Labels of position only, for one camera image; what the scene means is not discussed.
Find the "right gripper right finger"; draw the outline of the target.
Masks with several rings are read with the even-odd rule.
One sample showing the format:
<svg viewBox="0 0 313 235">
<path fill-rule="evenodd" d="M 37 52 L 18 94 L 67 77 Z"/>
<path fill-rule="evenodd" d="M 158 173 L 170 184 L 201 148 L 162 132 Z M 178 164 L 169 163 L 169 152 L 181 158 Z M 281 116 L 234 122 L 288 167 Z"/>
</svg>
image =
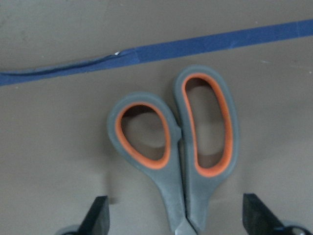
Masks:
<svg viewBox="0 0 313 235">
<path fill-rule="evenodd" d="M 285 225 L 254 193 L 243 194 L 243 227 L 249 235 L 311 235 L 308 229 Z"/>
</svg>

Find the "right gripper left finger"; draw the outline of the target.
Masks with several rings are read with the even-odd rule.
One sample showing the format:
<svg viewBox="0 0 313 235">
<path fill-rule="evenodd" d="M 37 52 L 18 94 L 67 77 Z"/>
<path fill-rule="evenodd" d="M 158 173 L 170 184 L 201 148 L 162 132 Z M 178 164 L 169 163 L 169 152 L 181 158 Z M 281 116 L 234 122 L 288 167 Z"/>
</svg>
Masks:
<svg viewBox="0 0 313 235">
<path fill-rule="evenodd" d="M 56 235 L 107 235 L 110 230 L 108 196 L 95 198 L 80 225 L 71 225 L 58 230 Z"/>
</svg>

